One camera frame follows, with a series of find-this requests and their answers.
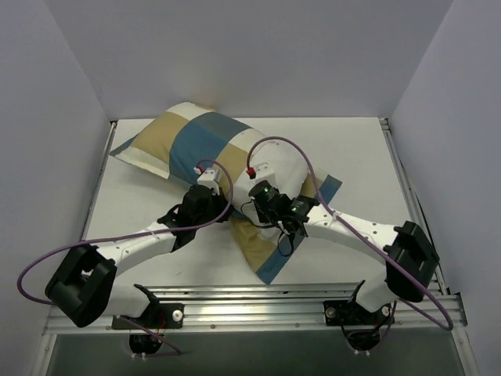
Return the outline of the white pillow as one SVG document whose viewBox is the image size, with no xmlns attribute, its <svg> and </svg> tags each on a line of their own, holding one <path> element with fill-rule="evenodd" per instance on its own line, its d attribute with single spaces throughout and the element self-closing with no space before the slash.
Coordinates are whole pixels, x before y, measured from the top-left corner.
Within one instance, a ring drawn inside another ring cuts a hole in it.
<svg viewBox="0 0 501 376">
<path fill-rule="evenodd" d="M 258 214 L 253 204 L 241 205 L 250 201 L 248 195 L 253 187 L 249 187 L 246 168 L 246 160 L 243 160 L 243 168 L 239 170 L 239 177 L 234 182 L 234 194 L 232 204 L 238 212 L 246 216 L 254 224 L 263 226 L 260 223 Z M 286 194 L 290 199 L 295 198 L 301 192 L 303 183 L 308 175 L 308 167 L 304 159 L 292 146 L 288 146 L 284 141 L 266 140 L 260 143 L 251 153 L 250 166 L 266 162 L 276 174 L 277 190 Z"/>
</svg>

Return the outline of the blue beige checked pillowcase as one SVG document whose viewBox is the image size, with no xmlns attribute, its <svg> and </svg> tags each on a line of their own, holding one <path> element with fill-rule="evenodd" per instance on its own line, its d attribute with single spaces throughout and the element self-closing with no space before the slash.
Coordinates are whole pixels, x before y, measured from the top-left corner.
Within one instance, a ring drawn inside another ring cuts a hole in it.
<svg viewBox="0 0 501 376">
<path fill-rule="evenodd" d="M 193 168 L 209 158 L 223 165 L 228 174 L 220 187 L 227 193 L 238 179 L 243 160 L 250 162 L 251 153 L 266 141 L 265 135 L 249 125 L 227 117 L 210 107 L 180 103 L 166 110 L 141 132 L 111 151 L 111 156 L 171 180 L 185 188 L 196 182 Z M 299 195 L 322 194 L 330 201 L 342 182 L 319 167 L 308 168 Z M 232 235 L 250 269 L 265 284 L 270 284 L 288 262 L 286 254 L 303 241 L 279 238 L 278 229 L 265 229 L 234 210 L 230 218 Z"/>
</svg>

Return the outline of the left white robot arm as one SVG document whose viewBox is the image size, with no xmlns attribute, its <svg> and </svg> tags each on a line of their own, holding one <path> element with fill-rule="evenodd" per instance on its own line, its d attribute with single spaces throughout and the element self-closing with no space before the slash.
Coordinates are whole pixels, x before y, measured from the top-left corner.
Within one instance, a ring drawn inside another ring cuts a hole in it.
<svg viewBox="0 0 501 376">
<path fill-rule="evenodd" d="M 224 222 L 232 211 L 222 189 L 191 186 L 182 202 L 133 237 L 73 246 L 49 280 L 45 295 L 77 327 L 103 314 L 124 316 L 140 328 L 160 323 L 156 295 L 141 284 L 115 286 L 116 277 L 133 267 L 167 255 L 191 242 L 203 225 Z"/>
</svg>

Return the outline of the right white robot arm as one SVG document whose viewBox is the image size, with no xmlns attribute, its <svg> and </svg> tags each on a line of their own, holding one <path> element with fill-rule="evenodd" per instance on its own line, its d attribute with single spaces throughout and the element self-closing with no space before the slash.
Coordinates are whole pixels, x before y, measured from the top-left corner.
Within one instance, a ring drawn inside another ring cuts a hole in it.
<svg viewBox="0 0 501 376">
<path fill-rule="evenodd" d="M 290 199 L 267 181 L 257 183 L 248 196 L 259 221 L 280 229 L 291 241 L 319 238 L 378 260 L 382 270 L 360 282 L 347 305 L 356 323 L 367 322 L 382 306 L 397 299 L 418 303 L 427 296 L 439 257 L 416 223 L 371 222 L 326 209 L 315 198 L 300 195 Z"/>
</svg>

